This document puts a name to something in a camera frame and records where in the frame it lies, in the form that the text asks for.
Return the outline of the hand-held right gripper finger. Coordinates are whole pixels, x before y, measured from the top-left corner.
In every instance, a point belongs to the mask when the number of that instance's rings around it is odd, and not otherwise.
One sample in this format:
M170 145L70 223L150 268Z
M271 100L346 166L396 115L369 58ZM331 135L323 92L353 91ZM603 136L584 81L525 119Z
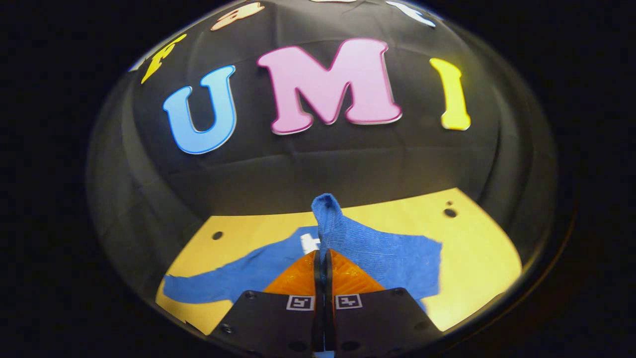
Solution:
M236 358L312 358L324 351L320 253L302 256L263 291L246 290L209 334Z
M324 349L336 358L430 352L443 337L406 288L384 288L334 250L324 259Z

